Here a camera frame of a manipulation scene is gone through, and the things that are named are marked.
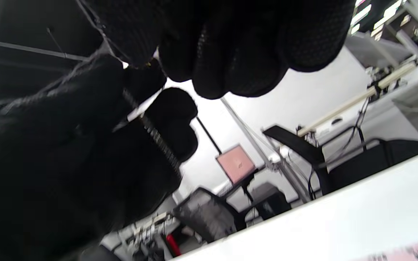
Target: white wall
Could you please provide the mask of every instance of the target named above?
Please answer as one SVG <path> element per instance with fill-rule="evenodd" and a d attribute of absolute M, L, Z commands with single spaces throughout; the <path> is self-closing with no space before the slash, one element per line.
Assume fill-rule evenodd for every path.
<path fill-rule="evenodd" d="M 344 48 L 338 58 L 322 71 L 298 73 L 290 70 L 280 84 L 267 95 L 255 99 L 231 94 L 225 97 L 239 116 L 260 136 L 261 128 L 266 129 L 273 124 L 280 124 L 291 130 L 298 124 L 310 124 L 351 97 L 365 91 L 369 82 L 370 78 L 365 74 L 364 68 Z M 197 96 L 191 81 L 168 81 L 166 86 L 177 86 L 192 95 L 198 105 L 200 119 L 222 151 L 241 144 L 257 165 L 263 163 L 221 101 L 206 100 Z M 227 180 L 214 159 L 218 154 L 216 149 L 196 120 L 192 122 L 192 126 L 198 135 L 199 147 L 193 157 L 182 166 L 184 179 L 179 193 L 183 197 L 196 187 L 215 189 Z M 272 153 L 265 145 L 262 147 L 267 154 Z M 252 185 L 266 180 L 277 185 L 287 199 L 296 198 L 296 193 L 288 182 L 279 174 L 268 170 L 257 175 Z M 234 201 L 239 202 L 235 205 L 243 205 L 243 201 L 246 202 L 242 194 Z"/>

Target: white desk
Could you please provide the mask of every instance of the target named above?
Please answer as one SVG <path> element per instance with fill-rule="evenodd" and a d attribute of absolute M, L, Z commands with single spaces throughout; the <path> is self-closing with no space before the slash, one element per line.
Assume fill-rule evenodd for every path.
<path fill-rule="evenodd" d="M 182 256 L 352 261 L 418 242 L 418 156 Z"/>

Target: paper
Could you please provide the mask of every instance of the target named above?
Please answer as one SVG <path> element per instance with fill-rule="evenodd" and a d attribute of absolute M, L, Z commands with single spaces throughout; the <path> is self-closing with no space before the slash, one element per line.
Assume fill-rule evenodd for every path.
<path fill-rule="evenodd" d="M 418 244 L 392 252 L 374 254 L 356 261 L 418 261 Z"/>

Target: ceiling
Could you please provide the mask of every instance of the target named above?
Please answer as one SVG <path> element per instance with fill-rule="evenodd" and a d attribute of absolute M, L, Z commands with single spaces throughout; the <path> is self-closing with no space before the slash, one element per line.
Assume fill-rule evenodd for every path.
<path fill-rule="evenodd" d="M 358 24 L 360 24 L 359 32 L 373 31 L 373 25 L 383 18 L 385 10 L 393 5 L 397 0 L 364 0 L 356 11 L 358 13 L 368 5 L 372 5 L 370 12 Z"/>
<path fill-rule="evenodd" d="M 0 0 L 0 42 L 88 56 L 101 44 L 74 0 Z M 0 99 L 32 94 L 77 62 L 0 47 Z"/>

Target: hand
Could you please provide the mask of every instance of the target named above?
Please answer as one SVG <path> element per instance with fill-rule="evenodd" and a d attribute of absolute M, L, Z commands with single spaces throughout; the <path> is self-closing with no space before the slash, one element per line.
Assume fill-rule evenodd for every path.
<path fill-rule="evenodd" d="M 173 81 L 196 92 L 262 96 L 287 70 L 323 69 L 340 52 L 354 0 L 77 0 L 115 53 L 135 67 L 159 47 Z"/>
<path fill-rule="evenodd" d="M 123 70 L 95 54 L 43 91 L 0 102 L 0 260 L 56 260 L 146 217 L 173 193 L 175 172 L 140 119 L 112 130 L 166 82 L 156 61 Z M 146 111 L 174 156 L 197 139 L 196 105 L 165 89 Z"/>

